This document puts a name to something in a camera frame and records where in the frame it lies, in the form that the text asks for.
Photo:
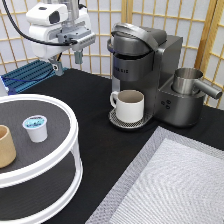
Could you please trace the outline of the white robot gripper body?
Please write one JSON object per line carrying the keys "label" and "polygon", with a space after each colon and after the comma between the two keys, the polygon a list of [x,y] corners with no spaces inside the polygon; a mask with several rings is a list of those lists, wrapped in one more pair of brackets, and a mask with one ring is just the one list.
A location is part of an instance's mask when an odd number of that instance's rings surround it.
{"label": "white robot gripper body", "polygon": [[31,24],[29,36],[43,41],[31,44],[41,59],[55,59],[69,49],[83,50],[96,39],[88,10],[78,2],[39,2],[26,13],[26,18]]}

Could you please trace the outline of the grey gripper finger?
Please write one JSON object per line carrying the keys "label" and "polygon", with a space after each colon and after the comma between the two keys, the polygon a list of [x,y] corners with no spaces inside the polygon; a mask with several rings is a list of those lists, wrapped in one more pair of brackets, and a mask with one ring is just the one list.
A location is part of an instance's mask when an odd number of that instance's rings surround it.
{"label": "grey gripper finger", "polygon": [[56,59],[51,58],[50,63],[52,65],[53,70],[57,76],[62,76],[64,74],[62,63]]}
{"label": "grey gripper finger", "polygon": [[75,56],[75,63],[76,64],[82,64],[83,63],[83,51],[82,50],[75,51],[74,56]]}

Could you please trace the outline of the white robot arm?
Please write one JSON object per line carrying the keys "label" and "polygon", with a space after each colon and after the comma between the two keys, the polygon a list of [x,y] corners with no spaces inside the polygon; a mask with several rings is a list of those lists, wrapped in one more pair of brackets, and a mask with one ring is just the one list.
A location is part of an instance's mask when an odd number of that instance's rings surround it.
{"label": "white robot arm", "polygon": [[81,64],[83,49],[96,39],[90,17],[79,0],[41,0],[26,13],[34,54],[48,60],[57,76],[63,75],[60,55],[72,49],[75,63]]}

